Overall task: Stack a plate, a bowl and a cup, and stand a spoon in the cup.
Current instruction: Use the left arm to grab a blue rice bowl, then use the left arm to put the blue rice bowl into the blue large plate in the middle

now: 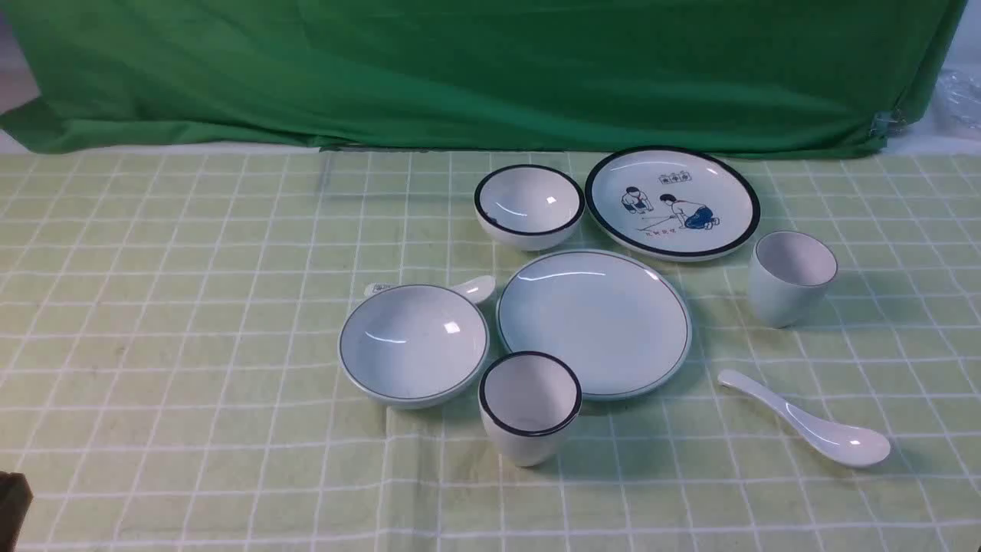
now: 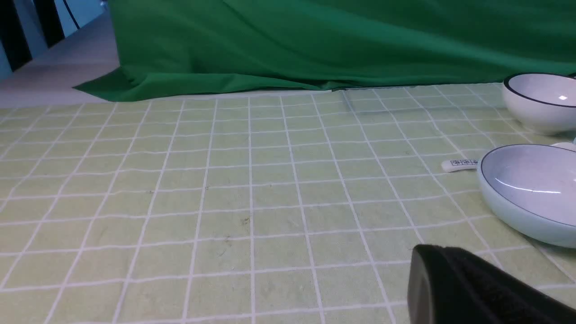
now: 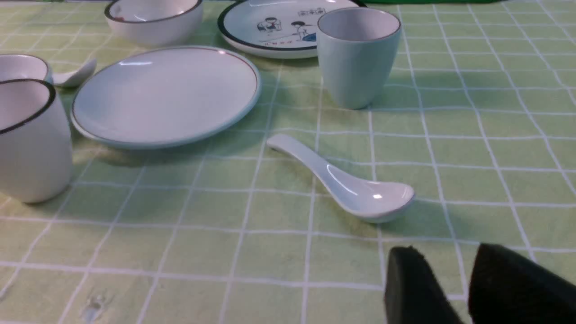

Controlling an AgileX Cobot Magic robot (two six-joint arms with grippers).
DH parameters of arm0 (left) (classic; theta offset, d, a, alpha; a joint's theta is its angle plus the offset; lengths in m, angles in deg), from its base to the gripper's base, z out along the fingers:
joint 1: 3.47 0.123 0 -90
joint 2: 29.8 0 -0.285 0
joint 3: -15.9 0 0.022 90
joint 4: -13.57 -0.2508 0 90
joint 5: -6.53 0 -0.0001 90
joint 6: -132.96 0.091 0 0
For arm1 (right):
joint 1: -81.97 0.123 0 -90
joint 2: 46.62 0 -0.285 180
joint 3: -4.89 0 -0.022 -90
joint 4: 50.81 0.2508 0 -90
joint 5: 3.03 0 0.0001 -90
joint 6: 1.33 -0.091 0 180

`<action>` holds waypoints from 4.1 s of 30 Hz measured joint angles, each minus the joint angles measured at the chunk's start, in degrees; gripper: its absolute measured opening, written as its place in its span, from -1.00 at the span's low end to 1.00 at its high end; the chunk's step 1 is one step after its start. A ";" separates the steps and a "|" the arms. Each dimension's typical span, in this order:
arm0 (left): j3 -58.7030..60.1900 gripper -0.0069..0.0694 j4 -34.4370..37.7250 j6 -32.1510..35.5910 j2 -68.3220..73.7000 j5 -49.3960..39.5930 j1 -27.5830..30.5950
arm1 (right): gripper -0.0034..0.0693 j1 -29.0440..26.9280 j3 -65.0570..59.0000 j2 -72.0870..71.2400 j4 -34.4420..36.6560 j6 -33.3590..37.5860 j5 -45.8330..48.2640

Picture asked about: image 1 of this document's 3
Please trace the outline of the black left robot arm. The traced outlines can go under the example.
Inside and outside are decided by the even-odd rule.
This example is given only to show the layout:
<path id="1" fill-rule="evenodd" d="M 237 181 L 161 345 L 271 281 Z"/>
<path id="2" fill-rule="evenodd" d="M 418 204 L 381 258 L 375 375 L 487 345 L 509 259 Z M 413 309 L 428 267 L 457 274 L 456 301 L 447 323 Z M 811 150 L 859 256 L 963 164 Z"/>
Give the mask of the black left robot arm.
<path id="1" fill-rule="evenodd" d="M 14 551 L 34 492 L 23 474 L 1 471 L 1 551 Z"/>

